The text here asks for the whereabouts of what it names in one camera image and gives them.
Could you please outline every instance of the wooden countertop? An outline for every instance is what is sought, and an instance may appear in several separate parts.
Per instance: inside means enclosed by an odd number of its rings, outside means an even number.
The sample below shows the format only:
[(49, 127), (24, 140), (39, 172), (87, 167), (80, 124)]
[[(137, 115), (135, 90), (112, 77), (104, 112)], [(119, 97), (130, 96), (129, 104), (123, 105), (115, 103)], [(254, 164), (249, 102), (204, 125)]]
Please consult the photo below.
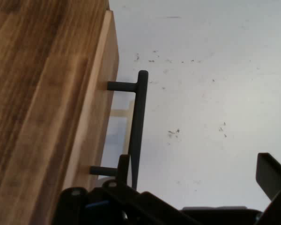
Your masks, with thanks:
[(0, 0), (0, 225), (48, 224), (62, 188), (90, 187), (76, 176), (90, 161), (77, 160), (102, 148), (106, 81), (118, 69), (107, 9), (107, 0)]

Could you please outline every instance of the wood grain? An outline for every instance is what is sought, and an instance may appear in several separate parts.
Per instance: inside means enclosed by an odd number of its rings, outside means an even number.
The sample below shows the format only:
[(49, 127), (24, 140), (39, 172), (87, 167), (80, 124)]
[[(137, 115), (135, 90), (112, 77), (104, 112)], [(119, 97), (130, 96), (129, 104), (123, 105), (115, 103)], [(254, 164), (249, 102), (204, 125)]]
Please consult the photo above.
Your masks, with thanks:
[(107, 8), (107, 0), (0, 0), (0, 225), (48, 224), (65, 181), (91, 187), (84, 171), (101, 157), (106, 81), (118, 68)]

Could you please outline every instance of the black bracket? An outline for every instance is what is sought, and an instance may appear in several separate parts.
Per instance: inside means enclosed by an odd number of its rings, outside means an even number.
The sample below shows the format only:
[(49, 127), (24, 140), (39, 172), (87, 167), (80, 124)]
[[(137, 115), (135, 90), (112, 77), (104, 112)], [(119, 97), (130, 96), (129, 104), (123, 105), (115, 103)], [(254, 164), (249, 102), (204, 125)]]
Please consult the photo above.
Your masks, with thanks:
[[(133, 189), (136, 189), (137, 187), (137, 178), (139, 173), (141, 139), (142, 139), (143, 124), (144, 124), (144, 116), (145, 116), (147, 87), (148, 87), (148, 72), (146, 70), (141, 70), (139, 72), (137, 83), (108, 82), (107, 84), (107, 90), (126, 91), (126, 92), (135, 93), (135, 103), (134, 103), (130, 142), (129, 142), (129, 149), (128, 149), (128, 155), (131, 157)], [(93, 175), (117, 176), (118, 169), (100, 167), (100, 166), (91, 166), (89, 173)]]

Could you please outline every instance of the white wall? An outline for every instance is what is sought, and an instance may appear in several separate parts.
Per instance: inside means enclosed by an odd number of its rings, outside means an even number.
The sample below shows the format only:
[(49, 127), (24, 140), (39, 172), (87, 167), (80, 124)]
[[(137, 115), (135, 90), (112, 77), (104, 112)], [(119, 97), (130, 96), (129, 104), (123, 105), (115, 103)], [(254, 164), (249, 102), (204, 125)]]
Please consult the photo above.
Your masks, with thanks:
[[(281, 162), (281, 1), (110, 0), (110, 7), (118, 81), (149, 71), (138, 191), (179, 209), (264, 210), (257, 153)], [(128, 109), (133, 98), (115, 93), (112, 108)], [(102, 165), (117, 165), (126, 122), (111, 117)]]

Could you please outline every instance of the black plastic part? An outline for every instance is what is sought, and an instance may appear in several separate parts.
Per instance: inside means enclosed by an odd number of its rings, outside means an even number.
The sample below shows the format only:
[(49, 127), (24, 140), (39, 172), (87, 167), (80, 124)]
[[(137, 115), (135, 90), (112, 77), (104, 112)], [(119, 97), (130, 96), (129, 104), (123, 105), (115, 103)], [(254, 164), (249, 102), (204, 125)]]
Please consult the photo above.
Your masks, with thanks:
[(117, 175), (117, 171), (118, 170), (116, 168), (93, 165), (89, 169), (89, 174), (115, 177)]
[(81, 187), (64, 190), (59, 197), (52, 225), (81, 224), (81, 212), (84, 209), (87, 193), (86, 189)]
[(94, 188), (86, 195), (86, 199), (79, 225), (123, 224), (122, 209), (109, 200), (102, 188)]
[(116, 176), (116, 180), (124, 184), (127, 184), (129, 160), (129, 155), (121, 155), (120, 159), (118, 160), (118, 173)]
[(131, 156), (132, 188), (137, 187), (139, 173), (141, 139), (145, 116), (146, 96), (148, 87), (148, 72), (141, 70), (137, 83), (108, 82), (108, 90), (135, 92), (135, 103), (128, 154)]
[(258, 154), (256, 181), (271, 200), (281, 191), (281, 164), (269, 153)]
[(117, 90), (125, 92), (136, 92), (137, 83), (126, 83), (126, 82), (108, 82), (107, 90)]
[(103, 188), (109, 197), (126, 212), (128, 219), (141, 218), (143, 223), (140, 224), (201, 224), (168, 205), (153, 194), (149, 192), (140, 194), (117, 180), (105, 182)]
[(182, 212), (204, 225), (254, 225), (260, 215), (258, 210), (249, 209), (183, 209)]
[(261, 215), (256, 225), (281, 225), (281, 191)]

